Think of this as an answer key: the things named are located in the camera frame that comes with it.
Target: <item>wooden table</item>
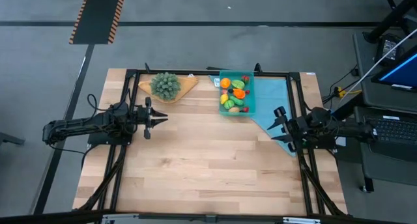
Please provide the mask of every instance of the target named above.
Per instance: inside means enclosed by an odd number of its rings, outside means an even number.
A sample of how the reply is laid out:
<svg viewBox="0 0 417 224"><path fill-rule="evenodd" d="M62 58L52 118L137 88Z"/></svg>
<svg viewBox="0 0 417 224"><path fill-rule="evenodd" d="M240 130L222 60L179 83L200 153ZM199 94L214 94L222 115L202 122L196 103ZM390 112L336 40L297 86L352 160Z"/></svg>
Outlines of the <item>wooden table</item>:
<svg viewBox="0 0 417 224"><path fill-rule="evenodd" d="M109 70L100 108L120 100L125 72ZM300 75L306 103L322 106L315 75ZM140 80L151 78L141 75ZM143 128L134 135L126 153L117 211L306 215L297 158L290 157L251 119L219 115L218 89L208 76L198 78L199 83L177 103L152 101L155 110L167 113L169 120L151 130L150 140L143 138ZM136 104L144 104L146 96L139 89ZM296 96L295 100L300 114ZM83 205L101 183L108 152L108 145L100 145L88 153L74 208ZM325 150L315 154L323 188L346 212L334 158ZM317 211L313 191L310 186Z"/></svg>

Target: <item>teal towel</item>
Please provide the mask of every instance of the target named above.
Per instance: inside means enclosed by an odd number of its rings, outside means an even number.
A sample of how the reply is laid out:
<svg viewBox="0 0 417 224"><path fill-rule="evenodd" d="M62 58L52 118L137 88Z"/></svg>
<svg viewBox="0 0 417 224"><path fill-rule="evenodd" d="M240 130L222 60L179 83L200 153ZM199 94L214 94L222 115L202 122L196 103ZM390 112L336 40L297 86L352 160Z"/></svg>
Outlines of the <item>teal towel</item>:
<svg viewBox="0 0 417 224"><path fill-rule="evenodd" d="M214 83L214 78L219 76L210 76ZM291 118L291 111L288 101L287 81L282 79L255 79L255 100L256 113L251 117L270 137L283 135L282 126L277 126L271 130L267 130L274 123L274 110L283 106L287 112L287 118ZM276 141L282 149L290 156L295 157L295 152L290 152L288 143Z"/></svg>

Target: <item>yellow cable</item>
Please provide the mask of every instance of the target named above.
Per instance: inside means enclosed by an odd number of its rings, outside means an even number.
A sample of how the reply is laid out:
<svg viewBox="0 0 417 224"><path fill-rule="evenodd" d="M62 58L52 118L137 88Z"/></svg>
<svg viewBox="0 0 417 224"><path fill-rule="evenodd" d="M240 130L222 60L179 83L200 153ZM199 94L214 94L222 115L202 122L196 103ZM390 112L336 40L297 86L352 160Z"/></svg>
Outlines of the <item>yellow cable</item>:
<svg viewBox="0 0 417 224"><path fill-rule="evenodd" d="M361 92L362 92L361 90L359 90L359 91L352 91L349 94L357 94L357 93L361 93Z"/></svg>

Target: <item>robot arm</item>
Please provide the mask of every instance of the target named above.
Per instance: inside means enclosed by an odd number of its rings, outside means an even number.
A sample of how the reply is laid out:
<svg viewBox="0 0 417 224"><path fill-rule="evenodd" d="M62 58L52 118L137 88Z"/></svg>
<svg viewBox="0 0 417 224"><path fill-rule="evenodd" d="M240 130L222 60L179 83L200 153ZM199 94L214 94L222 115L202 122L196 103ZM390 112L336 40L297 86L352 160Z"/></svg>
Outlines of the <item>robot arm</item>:
<svg viewBox="0 0 417 224"><path fill-rule="evenodd" d="M297 117L287 120L286 112L283 107L274 111L277 117L275 123L269 129L283 125L282 136L272 139L289 143L291 152L296 152L297 148L308 145L313 148L335 149L337 136L353 137L362 142L375 140L372 134L374 127L368 123L350 123L337 121L328 110L321 107L314 107L305 117Z"/></svg>
<svg viewBox="0 0 417 224"><path fill-rule="evenodd" d="M145 99L145 107L137 106L129 112L126 102L111 105L108 110L98 113L90 118L75 120L54 120L44 126L42 140L48 145L55 144L70 136L105 132L110 137L121 137L123 134L133 134L138 124L145 125L145 138L150 139L149 129L168 119L151 119L166 117L151 107L151 99Z"/></svg>

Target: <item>table leg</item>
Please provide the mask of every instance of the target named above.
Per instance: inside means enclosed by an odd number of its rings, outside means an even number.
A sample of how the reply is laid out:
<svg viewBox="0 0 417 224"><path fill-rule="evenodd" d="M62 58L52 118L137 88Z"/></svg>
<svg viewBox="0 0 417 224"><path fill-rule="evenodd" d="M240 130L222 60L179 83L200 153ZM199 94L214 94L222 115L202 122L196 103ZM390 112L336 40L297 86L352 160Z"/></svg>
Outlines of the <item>table leg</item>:
<svg viewBox="0 0 417 224"><path fill-rule="evenodd" d="M360 187L361 191L366 193L371 193L374 191L373 189L373 182L371 178L364 177L365 186Z"/></svg>
<svg viewBox="0 0 417 224"><path fill-rule="evenodd" d="M343 104L341 107L336 109L332 115L336 117L337 120L345 120L353 114L353 108L356 106L364 106L364 97L362 93L357 94L346 104Z"/></svg>
<svg viewBox="0 0 417 224"><path fill-rule="evenodd" d="M23 145L25 143L25 140L19 139L17 137L14 137L5 133L0 133L0 144L3 142L14 143L15 145Z"/></svg>

